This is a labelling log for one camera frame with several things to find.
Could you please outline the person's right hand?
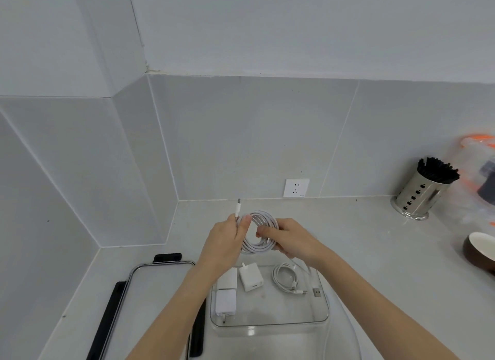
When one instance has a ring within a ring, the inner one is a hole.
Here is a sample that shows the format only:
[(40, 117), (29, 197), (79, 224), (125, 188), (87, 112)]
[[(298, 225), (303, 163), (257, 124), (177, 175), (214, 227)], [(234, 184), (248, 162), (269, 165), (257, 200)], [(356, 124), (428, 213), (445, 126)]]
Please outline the person's right hand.
[(308, 266), (322, 270), (335, 254), (292, 218), (277, 219), (278, 237), (259, 237), (273, 240), (275, 247), (289, 258), (298, 258)]

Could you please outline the flat white charger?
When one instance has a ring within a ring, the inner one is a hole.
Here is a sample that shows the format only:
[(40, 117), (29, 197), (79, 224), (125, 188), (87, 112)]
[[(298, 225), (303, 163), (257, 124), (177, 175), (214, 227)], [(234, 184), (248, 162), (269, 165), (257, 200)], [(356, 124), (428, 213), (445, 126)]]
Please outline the flat white charger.
[(238, 288), (238, 269), (230, 268), (216, 282), (217, 290), (236, 290)]

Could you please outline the person's right forearm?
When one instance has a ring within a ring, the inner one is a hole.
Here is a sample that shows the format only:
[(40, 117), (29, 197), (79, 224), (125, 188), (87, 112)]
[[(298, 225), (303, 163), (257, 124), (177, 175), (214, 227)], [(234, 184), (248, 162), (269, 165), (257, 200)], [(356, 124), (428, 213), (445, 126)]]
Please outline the person's right forearm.
[(312, 264), (324, 276), (384, 360), (460, 360), (334, 251), (319, 249)]

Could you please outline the small white cube charger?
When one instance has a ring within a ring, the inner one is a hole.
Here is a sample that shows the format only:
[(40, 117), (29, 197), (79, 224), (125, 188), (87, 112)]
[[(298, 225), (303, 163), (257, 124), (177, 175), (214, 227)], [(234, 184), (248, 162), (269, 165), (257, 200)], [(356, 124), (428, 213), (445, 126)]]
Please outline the small white cube charger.
[(238, 268), (238, 273), (246, 293), (261, 287), (264, 283), (263, 276), (256, 263), (242, 263), (242, 266)]

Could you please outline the person's left hand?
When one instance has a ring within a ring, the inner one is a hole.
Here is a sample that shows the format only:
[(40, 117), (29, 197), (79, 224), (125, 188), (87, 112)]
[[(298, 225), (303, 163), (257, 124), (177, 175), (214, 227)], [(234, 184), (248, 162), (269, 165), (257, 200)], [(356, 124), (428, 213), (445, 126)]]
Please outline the person's left hand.
[(197, 265), (207, 269), (216, 278), (234, 266), (240, 255), (246, 234), (239, 234), (235, 214), (215, 223), (202, 248)]

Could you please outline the person's left forearm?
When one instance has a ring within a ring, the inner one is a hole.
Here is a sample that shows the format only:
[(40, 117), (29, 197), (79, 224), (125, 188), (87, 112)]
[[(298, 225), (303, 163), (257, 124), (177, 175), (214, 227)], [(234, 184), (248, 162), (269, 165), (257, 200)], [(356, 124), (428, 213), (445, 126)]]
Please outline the person's left forearm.
[(125, 360), (180, 360), (209, 290), (231, 265), (199, 262)]

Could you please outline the white wall socket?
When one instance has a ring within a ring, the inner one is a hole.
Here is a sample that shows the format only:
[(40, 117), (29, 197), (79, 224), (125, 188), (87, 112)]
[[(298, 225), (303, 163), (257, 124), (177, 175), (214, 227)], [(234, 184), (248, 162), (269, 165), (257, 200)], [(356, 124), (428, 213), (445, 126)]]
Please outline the white wall socket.
[(308, 178), (288, 178), (285, 181), (283, 198), (304, 198), (310, 183)]

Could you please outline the white charger with prongs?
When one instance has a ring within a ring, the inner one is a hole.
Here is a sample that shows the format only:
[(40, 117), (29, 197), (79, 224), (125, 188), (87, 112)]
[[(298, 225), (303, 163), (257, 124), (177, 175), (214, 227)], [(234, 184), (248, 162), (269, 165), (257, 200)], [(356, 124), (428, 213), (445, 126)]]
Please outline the white charger with prongs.
[(220, 322), (225, 324), (227, 318), (234, 316), (237, 311), (237, 290), (219, 289), (215, 296), (215, 315), (220, 317)]

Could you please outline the brown bowl with white inside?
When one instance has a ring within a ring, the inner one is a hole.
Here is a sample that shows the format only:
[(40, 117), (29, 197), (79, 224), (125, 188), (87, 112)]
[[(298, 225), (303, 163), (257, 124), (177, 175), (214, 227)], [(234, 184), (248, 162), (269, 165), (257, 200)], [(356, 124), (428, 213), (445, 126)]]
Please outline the brown bowl with white inside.
[(495, 237), (482, 232), (468, 235), (462, 245), (464, 258), (473, 266), (495, 276)]

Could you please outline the steel utensil holder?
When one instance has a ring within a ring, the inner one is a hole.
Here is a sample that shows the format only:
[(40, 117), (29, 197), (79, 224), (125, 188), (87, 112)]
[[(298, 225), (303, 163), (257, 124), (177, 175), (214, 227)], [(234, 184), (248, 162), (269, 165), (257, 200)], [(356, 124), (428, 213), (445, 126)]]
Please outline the steel utensil holder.
[(408, 219), (422, 221), (451, 184), (438, 183), (415, 171), (397, 196), (391, 198), (393, 209)]

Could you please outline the bundle of black chopsticks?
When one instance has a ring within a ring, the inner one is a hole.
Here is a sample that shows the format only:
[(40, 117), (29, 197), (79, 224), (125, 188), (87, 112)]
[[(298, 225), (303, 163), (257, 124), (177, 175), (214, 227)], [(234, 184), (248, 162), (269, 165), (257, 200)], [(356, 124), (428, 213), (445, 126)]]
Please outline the bundle of black chopsticks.
[(421, 158), (417, 164), (417, 172), (427, 180), (438, 184), (450, 185), (460, 179), (458, 169), (436, 157)]

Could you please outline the clear jar with orange lid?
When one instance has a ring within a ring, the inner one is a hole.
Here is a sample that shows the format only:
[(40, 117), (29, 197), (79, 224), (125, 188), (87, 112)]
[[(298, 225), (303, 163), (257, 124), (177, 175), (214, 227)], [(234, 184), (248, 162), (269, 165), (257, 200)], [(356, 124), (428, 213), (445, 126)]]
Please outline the clear jar with orange lid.
[(461, 224), (495, 236), (495, 135), (462, 138), (448, 161), (460, 178), (445, 195), (447, 213)]

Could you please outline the clear lid with black clips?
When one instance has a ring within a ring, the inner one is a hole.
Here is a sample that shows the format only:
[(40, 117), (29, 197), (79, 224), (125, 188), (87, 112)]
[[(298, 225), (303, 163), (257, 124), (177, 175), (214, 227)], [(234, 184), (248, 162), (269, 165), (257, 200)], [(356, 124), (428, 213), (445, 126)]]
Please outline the clear lid with black clips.
[(158, 254), (115, 284), (86, 360), (125, 360), (195, 263)]

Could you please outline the clear plastic storage box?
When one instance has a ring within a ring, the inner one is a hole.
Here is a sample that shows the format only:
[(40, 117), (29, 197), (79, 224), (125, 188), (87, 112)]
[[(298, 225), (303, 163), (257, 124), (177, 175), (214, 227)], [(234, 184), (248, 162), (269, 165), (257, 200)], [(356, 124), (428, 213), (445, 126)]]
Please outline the clear plastic storage box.
[(258, 264), (264, 283), (245, 292), (238, 273), (237, 311), (225, 324), (215, 315), (216, 283), (211, 289), (210, 319), (218, 328), (305, 325), (324, 323), (330, 307), (317, 272), (307, 265), (288, 261)]

